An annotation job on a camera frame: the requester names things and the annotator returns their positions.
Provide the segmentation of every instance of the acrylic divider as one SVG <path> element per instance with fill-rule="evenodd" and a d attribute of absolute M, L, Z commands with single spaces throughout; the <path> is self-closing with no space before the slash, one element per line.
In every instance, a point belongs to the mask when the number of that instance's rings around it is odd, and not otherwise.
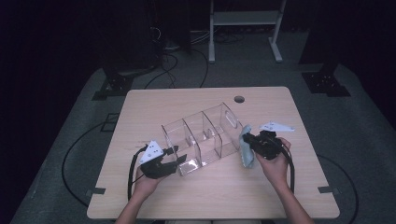
<path fill-rule="evenodd" d="M 163 132 L 168 146 L 174 149 L 174 160 L 187 155 L 178 166 L 179 174 L 186 175 L 237 152 L 242 124 L 222 103 L 163 125 Z"/>

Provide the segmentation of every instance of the dark background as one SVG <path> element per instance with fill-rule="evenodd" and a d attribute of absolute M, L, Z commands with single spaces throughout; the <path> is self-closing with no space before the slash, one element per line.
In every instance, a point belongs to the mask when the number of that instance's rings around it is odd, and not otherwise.
<path fill-rule="evenodd" d="M 108 11 L 95 6 L 90 9 L 87 2 L 90 1 L 1 2 L 1 223 L 12 219 L 79 92 L 91 74 L 103 66 L 100 55 L 106 51 L 102 49 L 114 46 L 116 50 L 110 51 L 116 62 L 120 60 L 117 54 L 128 53 L 116 43 L 117 36 L 124 33 L 106 30 L 106 20 L 92 22 L 92 14 Z M 122 0 L 113 2 L 127 4 Z M 180 43 L 188 41 L 183 35 L 186 30 L 180 27 L 208 28 L 208 0 L 147 2 L 151 4 L 149 8 L 155 8 L 154 13 L 149 13 L 148 22 L 161 25 L 166 35 Z M 274 1 L 269 2 L 219 0 L 217 7 L 278 8 Z M 396 127 L 394 9 L 391 1 L 289 0 L 281 29 L 310 29 L 300 63 L 323 63 L 332 50 L 358 76 Z M 181 14 L 187 20 L 169 10 L 184 12 Z M 120 23 L 120 17 L 108 19 Z M 100 38 L 97 25 L 103 34 L 113 36 L 109 43 Z M 131 52 L 132 58 L 145 54 Z"/>

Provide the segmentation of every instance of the gray carpet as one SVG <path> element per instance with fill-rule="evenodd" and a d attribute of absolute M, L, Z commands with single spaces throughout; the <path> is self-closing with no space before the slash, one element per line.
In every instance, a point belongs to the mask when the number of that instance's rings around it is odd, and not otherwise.
<path fill-rule="evenodd" d="M 278 47 L 284 58 L 275 63 L 267 42 L 268 35 L 245 35 L 231 45 L 216 45 L 216 62 L 208 67 L 204 88 L 286 86 L 290 89 L 305 128 L 330 186 L 339 193 L 334 197 L 340 217 L 316 220 L 317 223 L 348 223 L 356 208 L 351 183 L 338 164 L 352 179 L 359 195 L 359 208 L 354 223 L 394 223 L 396 220 L 396 132 L 361 87 L 358 78 L 343 65 L 335 71 L 338 81 L 346 86 L 350 97 L 328 97 L 312 94 L 302 72 L 317 71 L 319 65 L 299 65 L 307 33 L 281 33 Z M 207 55 L 207 44 L 194 46 Z M 177 66 L 167 75 L 150 83 L 148 89 L 198 88 L 204 80 L 206 62 L 193 51 L 171 53 Z M 163 57 L 163 66 L 175 64 L 173 57 Z M 137 77 L 132 89 L 143 89 L 163 70 Z M 62 165 L 68 149 L 90 128 L 100 124 L 109 113 L 119 113 L 123 96 L 92 101 L 105 75 L 101 69 L 78 97 L 67 121 L 24 198 L 12 223 L 111 223 L 87 218 L 87 208 L 66 190 Z M 112 132 L 101 132 L 101 126 L 86 133 L 70 150 L 64 164 L 64 177 L 70 189 L 89 203 L 105 158 Z M 287 223 L 286 220 L 275 220 Z"/>

